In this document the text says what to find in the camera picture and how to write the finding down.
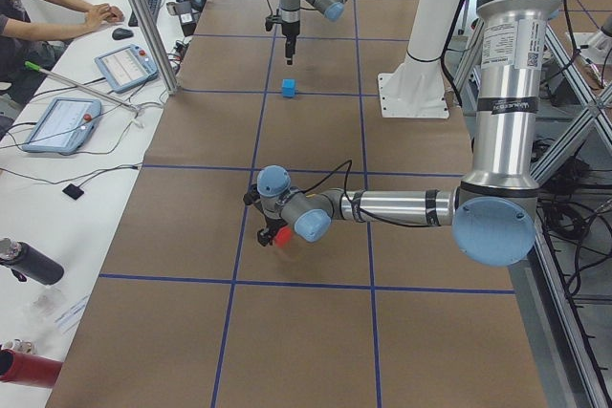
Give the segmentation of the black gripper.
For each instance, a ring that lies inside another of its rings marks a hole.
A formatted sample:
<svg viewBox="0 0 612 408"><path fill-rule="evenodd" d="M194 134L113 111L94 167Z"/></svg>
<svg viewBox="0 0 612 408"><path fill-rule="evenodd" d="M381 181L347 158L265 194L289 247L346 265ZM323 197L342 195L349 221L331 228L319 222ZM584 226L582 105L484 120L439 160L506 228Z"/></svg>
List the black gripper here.
<svg viewBox="0 0 612 408"><path fill-rule="evenodd" d="M243 195L243 203L246 206L253 205L255 209L264 217L265 226L257 231L257 242L261 246L270 246L272 244L272 236L276 236L283 227L287 226L287 223L281 218L269 217L264 212L256 184L249 185L247 192Z"/></svg>
<svg viewBox="0 0 612 408"><path fill-rule="evenodd" d="M293 65L297 41L297 22L285 20L278 14L271 14L265 18L265 30L270 32L273 25L281 27L281 33L285 37L285 61L287 65Z"/></svg>

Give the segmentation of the operator forearm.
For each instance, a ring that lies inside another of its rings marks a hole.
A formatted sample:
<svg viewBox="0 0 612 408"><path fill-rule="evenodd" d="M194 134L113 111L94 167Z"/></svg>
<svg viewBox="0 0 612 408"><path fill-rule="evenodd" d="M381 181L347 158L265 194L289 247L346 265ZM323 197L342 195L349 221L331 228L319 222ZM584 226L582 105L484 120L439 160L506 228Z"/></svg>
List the operator forearm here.
<svg viewBox="0 0 612 408"><path fill-rule="evenodd" d="M92 6L86 0L23 0L30 21L7 18L1 36L25 41L66 41L92 32L85 31L85 12Z"/></svg>

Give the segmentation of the operator hand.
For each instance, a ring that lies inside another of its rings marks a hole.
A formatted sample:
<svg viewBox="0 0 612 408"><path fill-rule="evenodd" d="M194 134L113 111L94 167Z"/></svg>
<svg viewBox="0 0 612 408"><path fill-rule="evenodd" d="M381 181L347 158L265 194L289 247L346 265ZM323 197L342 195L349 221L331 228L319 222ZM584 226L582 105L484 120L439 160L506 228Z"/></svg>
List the operator hand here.
<svg viewBox="0 0 612 408"><path fill-rule="evenodd" d="M123 12L110 4L98 4L85 12L85 31L94 32L104 23L119 23L124 20Z"/></svg>

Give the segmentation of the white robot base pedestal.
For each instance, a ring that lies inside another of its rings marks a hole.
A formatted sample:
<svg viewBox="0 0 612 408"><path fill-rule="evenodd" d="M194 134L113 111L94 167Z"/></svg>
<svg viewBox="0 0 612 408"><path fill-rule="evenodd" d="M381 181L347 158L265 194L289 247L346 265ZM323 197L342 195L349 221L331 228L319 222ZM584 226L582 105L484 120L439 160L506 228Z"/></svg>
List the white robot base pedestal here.
<svg viewBox="0 0 612 408"><path fill-rule="evenodd" d="M378 75L385 118L446 119L442 54L460 0L419 0L404 62Z"/></svg>

